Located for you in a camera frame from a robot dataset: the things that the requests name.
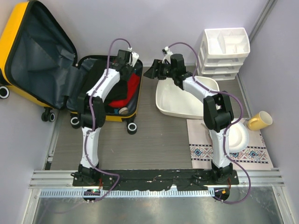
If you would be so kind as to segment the red garment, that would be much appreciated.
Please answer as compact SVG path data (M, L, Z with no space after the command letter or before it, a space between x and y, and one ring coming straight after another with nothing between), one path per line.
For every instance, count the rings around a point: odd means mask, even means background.
M120 80L106 98L112 108L124 107L131 100L138 89L141 77L133 73L128 81Z

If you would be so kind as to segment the black garment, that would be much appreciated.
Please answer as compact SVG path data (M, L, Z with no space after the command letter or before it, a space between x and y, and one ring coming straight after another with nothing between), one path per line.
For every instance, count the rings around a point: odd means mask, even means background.
M102 76L106 69L106 61L97 60L93 67L88 72L88 78L95 78L96 81L92 81L95 84ZM112 108L124 107L127 104L128 97L128 84L127 81L120 80L107 95L104 105L108 105Z

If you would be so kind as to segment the yellow Pikachu suitcase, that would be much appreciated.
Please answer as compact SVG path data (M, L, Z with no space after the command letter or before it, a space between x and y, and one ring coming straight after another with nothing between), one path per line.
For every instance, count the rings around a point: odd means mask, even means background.
M78 96L93 64L108 56L113 55L78 59L72 41L43 3L18 3L0 38L0 97L14 91L43 107L44 122L55 120L54 110L66 109L71 126L80 128Z

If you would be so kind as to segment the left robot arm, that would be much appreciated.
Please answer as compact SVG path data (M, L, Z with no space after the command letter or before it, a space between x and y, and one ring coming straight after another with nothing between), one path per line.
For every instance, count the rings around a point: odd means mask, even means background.
M127 132L135 134L142 62L132 51L119 50L116 57L97 60L78 96L78 119L82 127L83 153L74 186L95 186L107 171L99 169L98 144L106 121L126 121Z

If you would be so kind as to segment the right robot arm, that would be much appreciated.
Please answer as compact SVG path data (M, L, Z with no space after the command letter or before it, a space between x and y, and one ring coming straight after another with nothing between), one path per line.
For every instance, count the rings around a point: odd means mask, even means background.
M209 89L185 67L181 54L170 56L169 62L155 59L152 66L144 73L145 77L159 80L171 78L181 90L192 94L203 103L203 120L212 139L213 159L211 162L211 179L222 184L233 173L233 164L228 158L228 134L234 114L227 92Z

